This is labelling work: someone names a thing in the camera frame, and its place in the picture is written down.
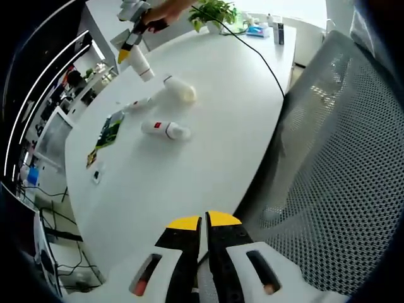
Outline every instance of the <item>white bottle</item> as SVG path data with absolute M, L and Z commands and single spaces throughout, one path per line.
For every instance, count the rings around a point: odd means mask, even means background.
M 193 103 L 196 101 L 196 92 L 193 86 L 172 75 L 168 75 L 163 82 L 166 89 L 181 101 L 187 103 Z
M 273 26 L 273 17 L 271 16 L 271 14 L 268 14 L 268 16 L 266 17 L 266 21 L 269 27 Z
M 143 98 L 141 100 L 137 100 L 133 103 L 128 103 L 126 104 L 124 111 L 129 112 L 129 111 L 135 111 L 138 109 L 145 109 L 147 107 L 152 107 L 154 106 L 154 102 L 152 98 Z
M 139 46 L 134 45 L 132 47 L 128 60 L 134 71 L 144 82 L 147 82 L 154 77 L 154 72 L 151 69 L 149 62 L 147 62 L 146 58 L 141 52 Z
M 145 134 L 157 134 L 172 140 L 187 140 L 191 137 L 191 130 L 175 122 L 145 121 L 141 124 Z

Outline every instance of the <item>white table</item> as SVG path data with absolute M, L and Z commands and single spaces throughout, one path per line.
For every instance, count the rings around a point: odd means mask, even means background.
M 295 30 L 285 45 L 242 37 L 260 51 L 287 90 Z M 132 69 L 90 104 L 66 140 L 66 175 L 83 240 L 104 275 L 141 247 L 153 246 L 167 224 L 207 210 L 233 213 L 247 191 L 274 132 L 283 98 L 261 58 L 234 37 L 190 32 L 147 54 L 156 77 L 143 83 Z M 116 142 L 86 169 L 105 118 L 128 102 L 163 88 L 165 73 L 192 84 L 194 105 L 165 97 L 152 110 L 127 114 Z M 191 141 L 145 135 L 146 119 L 188 126 Z M 105 167 L 100 184 L 92 181 Z M 207 250 L 202 229 L 201 253 Z

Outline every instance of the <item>gray mesh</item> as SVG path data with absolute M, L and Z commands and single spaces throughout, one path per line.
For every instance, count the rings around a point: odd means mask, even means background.
M 308 283 L 345 295 L 376 267 L 403 211 L 404 114 L 369 60 L 343 35 L 328 37 L 288 93 L 239 214 Z M 210 277 L 199 278 L 201 298 L 213 298 Z

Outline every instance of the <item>cable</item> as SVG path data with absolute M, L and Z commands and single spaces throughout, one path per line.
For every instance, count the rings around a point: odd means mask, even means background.
M 48 197 L 56 197 L 56 196 L 62 196 L 62 195 L 66 195 L 69 196 L 68 193 L 59 193 L 59 194 L 48 194 L 46 191 L 44 191 L 42 188 L 38 187 L 38 186 L 22 186 L 23 189 L 27 189 L 27 188 L 37 188 L 40 191 L 42 191 L 44 194 L 46 194 Z
M 83 255 L 81 253 L 80 245 L 78 244 L 78 241 L 76 241 L 76 243 L 77 243 L 78 252 L 80 254 L 80 262 L 77 263 L 77 265 L 73 267 L 73 269 L 70 271 L 70 273 L 65 273 L 65 274 L 62 274 L 62 275 L 58 274 L 59 276 L 71 276 L 73 274 L 73 272 L 77 269 L 77 267 L 80 266 L 81 262 L 83 262 Z
M 53 211 L 55 214 L 61 216 L 62 218 L 65 218 L 67 221 L 77 225 L 76 222 L 74 222 L 72 219 L 70 219 L 69 217 L 66 217 L 65 215 L 62 215 L 61 213 L 58 213 L 56 210 L 52 210 L 51 208 L 48 207 L 42 207 L 41 210 L 49 210 L 49 211 Z
M 244 35 L 246 32 L 247 32 L 247 29 L 241 30 L 238 33 L 234 33 L 234 35 L 241 36 L 241 35 Z M 232 34 L 231 33 L 220 33 L 219 35 L 221 35 L 221 36 L 231 36 Z
M 82 253 L 83 253 L 83 256 L 86 259 L 87 263 L 90 264 L 90 262 L 89 262 L 89 260 L 88 260 L 88 258 L 86 256 L 86 254 L 84 253 L 84 251 Z M 100 282 L 100 284 L 102 284 L 102 281 L 101 281 L 100 277 L 98 276 L 98 274 L 94 270 L 94 267 L 95 268 L 97 268 L 97 267 L 95 265 L 90 265 L 89 267 L 90 267 L 91 271 L 93 272 L 93 274 L 97 277 L 98 282 Z
M 69 265 L 64 265 L 64 264 L 59 265 L 58 268 L 59 268 L 59 267 L 62 267 L 62 266 L 63 266 L 63 267 L 67 267 L 67 268 L 71 268 L 71 269 L 72 269 L 72 268 L 75 268 L 75 266 L 69 266 Z M 87 266 L 87 265 L 79 265 L 79 266 L 77 266 L 77 267 L 79 267 L 79 268 L 93 268 L 93 267 L 97 267 L 97 265 L 88 265 L 88 266 Z
M 202 263 L 205 262 L 209 258 L 209 252 L 206 252 L 203 257 L 198 262 L 198 268 L 201 267 Z
M 54 230 L 57 230 L 57 227 L 56 227 L 56 216 L 55 216 L 55 209 L 54 209 L 54 207 L 53 207 L 53 200 L 51 201 L 51 203 L 52 203 L 52 216 L 53 216 L 53 224 L 54 224 Z
M 24 199 L 27 199 L 29 202 L 32 203 L 32 205 L 34 205 L 34 206 L 39 210 L 38 205 L 36 205 L 30 198 L 28 198 L 27 196 L 25 196 L 25 193 L 24 193 Z
M 46 218 L 45 218 L 44 216 L 42 216 L 42 219 L 45 220 L 45 222 L 49 225 L 49 228 L 50 228 L 50 229 L 55 229 L 54 227 L 52 227 L 52 225 L 49 223 L 49 221 L 46 220 Z
M 97 286 L 82 286 L 79 287 L 77 285 L 66 285 L 66 286 L 60 286 L 60 288 L 64 288 L 64 289 L 70 289 L 70 290 L 82 290 L 82 289 L 89 289 L 89 288 L 97 288 L 100 287 L 101 285 L 97 285 Z
M 204 15 L 206 15 L 207 17 L 211 18 L 212 20 L 215 20 L 216 22 L 219 22 L 219 24 L 221 24 L 221 26 L 223 26 L 224 28 L 226 28 L 229 33 L 234 36 L 237 40 L 239 40 L 241 43 L 243 43 L 245 46 L 247 46 L 248 48 L 252 49 L 254 52 L 256 52 L 261 59 L 264 61 L 266 67 L 270 70 L 272 76 L 274 77 L 277 85 L 279 86 L 280 92 L 282 93 L 282 97 L 285 98 L 285 93 L 282 90 L 282 87 L 280 86 L 280 83 L 278 81 L 278 78 L 275 76 L 275 73 L 272 71 L 270 65 L 266 62 L 265 58 L 263 57 L 263 55 L 261 55 L 261 53 L 256 50 L 254 47 L 250 46 L 248 43 L 244 42 L 243 40 L 241 40 L 234 32 L 232 32 L 226 25 L 223 24 L 223 22 L 219 21 L 218 19 L 212 17 L 211 15 L 209 15 L 208 13 L 205 13 L 204 11 L 200 10 L 199 8 L 196 8 L 195 6 L 191 6 L 193 9 L 196 9 L 197 11 L 199 11 L 200 13 L 203 13 Z

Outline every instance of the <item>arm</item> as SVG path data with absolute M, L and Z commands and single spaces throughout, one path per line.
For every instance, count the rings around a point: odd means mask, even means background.
M 151 21 L 164 19 L 168 24 L 177 21 L 182 11 L 190 7 L 197 0 L 166 0 L 159 6 L 151 9 L 143 18 L 145 24 Z

